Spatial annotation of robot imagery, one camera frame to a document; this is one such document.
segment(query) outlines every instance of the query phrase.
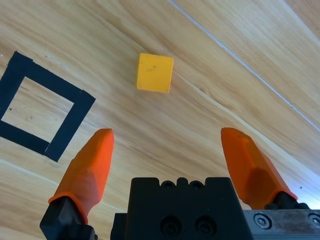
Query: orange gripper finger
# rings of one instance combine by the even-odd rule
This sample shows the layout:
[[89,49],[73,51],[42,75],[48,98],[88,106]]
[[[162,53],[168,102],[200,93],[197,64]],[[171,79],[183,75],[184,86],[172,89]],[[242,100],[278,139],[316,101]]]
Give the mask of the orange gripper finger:
[[89,211],[102,199],[113,149],[112,129],[98,130],[71,161],[49,204],[60,197],[70,197],[88,224]]
[[222,128],[221,141],[233,185],[245,204],[253,210],[264,209],[279,192],[298,200],[251,137],[234,128]]

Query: wooden block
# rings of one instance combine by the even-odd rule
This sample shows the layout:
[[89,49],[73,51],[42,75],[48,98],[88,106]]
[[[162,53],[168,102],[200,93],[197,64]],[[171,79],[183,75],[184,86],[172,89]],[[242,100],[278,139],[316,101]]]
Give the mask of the wooden block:
[[138,89],[168,93],[170,90],[174,59],[141,53],[136,86]]

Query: wood grain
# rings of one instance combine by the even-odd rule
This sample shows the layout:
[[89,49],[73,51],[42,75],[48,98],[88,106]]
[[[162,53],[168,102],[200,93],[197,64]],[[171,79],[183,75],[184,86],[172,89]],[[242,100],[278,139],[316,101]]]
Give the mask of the wood grain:
[[320,128],[318,0],[175,0]]
[[[101,239],[109,238],[114,213],[127,210],[134,177],[203,182],[228,176],[223,127],[250,135],[300,201],[320,207],[319,132],[170,2],[1,2],[0,33],[1,75],[18,50],[96,98],[58,163],[0,138],[0,210],[8,215],[0,223],[6,239],[43,239],[39,222],[48,198],[100,128],[115,134],[105,194],[89,216]],[[174,58],[169,94],[136,89],[140,53]],[[6,122],[23,127],[32,116],[28,130],[49,138],[70,103],[32,81],[23,84],[29,91],[21,89]],[[24,110],[30,104],[38,107]]]

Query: black tape square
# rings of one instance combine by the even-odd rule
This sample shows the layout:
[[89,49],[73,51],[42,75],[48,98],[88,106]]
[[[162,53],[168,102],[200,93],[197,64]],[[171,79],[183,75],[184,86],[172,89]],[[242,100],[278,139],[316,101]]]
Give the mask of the black tape square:
[[[1,121],[25,77],[74,103],[51,142]],[[57,162],[95,100],[86,91],[79,89],[16,51],[0,80],[0,137]]]

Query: black screw head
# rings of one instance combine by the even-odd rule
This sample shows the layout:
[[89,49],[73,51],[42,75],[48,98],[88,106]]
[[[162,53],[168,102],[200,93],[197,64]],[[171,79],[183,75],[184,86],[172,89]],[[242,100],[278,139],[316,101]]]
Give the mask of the black screw head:
[[195,228],[203,236],[211,237],[216,233],[217,225],[209,216],[201,216],[195,222]]
[[193,189],[202,189],[204,187],[204,185],[202,184],[202,182],[200,181],[192,181],[190,182],[190,186],[193,188]]
[[176,237],[181,233],[181,223],[176,216],[166,216],[161,221],[160,227],[166,237]]
[[165,188],[165,189],[172,189],[174,188],[176,185],[172,182],[172,181],[164,181],[162,184],[161,184],[161,187],[162,188]]

